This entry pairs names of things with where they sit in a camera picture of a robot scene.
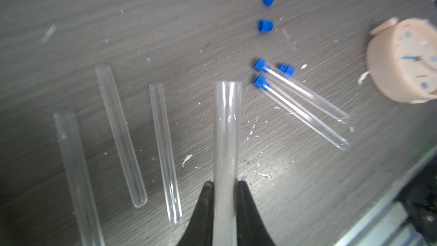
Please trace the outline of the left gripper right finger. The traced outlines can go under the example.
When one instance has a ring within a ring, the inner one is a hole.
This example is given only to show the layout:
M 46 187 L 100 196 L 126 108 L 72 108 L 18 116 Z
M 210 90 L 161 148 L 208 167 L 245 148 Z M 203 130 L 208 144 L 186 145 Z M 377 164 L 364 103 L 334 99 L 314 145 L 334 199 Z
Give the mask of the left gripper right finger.
M 237 187 L 237 245 L 275 246 L 245 181 Z

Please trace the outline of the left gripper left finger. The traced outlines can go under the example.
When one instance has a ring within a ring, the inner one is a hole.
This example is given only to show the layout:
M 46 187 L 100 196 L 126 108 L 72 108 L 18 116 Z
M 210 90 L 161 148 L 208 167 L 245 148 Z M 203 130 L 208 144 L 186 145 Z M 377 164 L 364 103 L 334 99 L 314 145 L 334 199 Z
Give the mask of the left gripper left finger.
M 187 229 L 177 246 L 211 246 L 213 237 L 213 182 L 205 182 Z

